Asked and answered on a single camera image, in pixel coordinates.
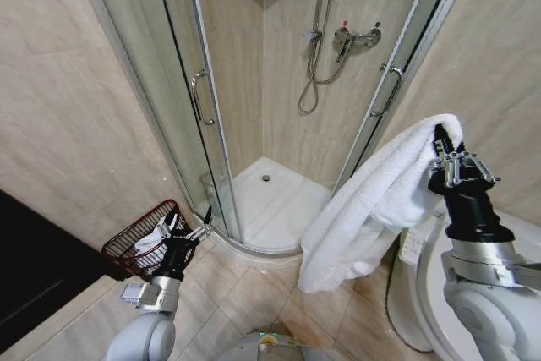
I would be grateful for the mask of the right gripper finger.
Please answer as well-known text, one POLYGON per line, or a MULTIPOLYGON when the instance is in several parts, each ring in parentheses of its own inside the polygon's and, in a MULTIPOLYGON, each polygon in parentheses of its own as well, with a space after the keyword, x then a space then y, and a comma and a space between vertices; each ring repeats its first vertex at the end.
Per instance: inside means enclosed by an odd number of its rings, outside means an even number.
POLYGON ((430 187, 457 187, 460 182, 460 158, 454 150, 445 127, 437 124, 434 128, 433 149, 435 159, 430 167, 430 187))
POLYGON ((501 178, 494 175, 475 153, 469 153, 463 143, 450 153, 450 182, 463 183, 484 181, 498 183, 501 178))

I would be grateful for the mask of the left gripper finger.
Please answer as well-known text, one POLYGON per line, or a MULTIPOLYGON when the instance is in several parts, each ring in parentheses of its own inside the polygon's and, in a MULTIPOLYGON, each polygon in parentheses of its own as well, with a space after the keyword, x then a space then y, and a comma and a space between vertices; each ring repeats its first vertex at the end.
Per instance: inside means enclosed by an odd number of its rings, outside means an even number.
POLYGON ((156 225, 156 231, 158 232, 161 240, 170 238, 173 228, 176 225, 178 214, 176 211, 170 211, 167 213, 156 225))
POLYGON ((200 243, 209 237, 212 233, 212 206, 208 207, 208 210, 205 214, 203 223, 195 228, 192 232, 187 235, 187 240, 193 243, 200 243))

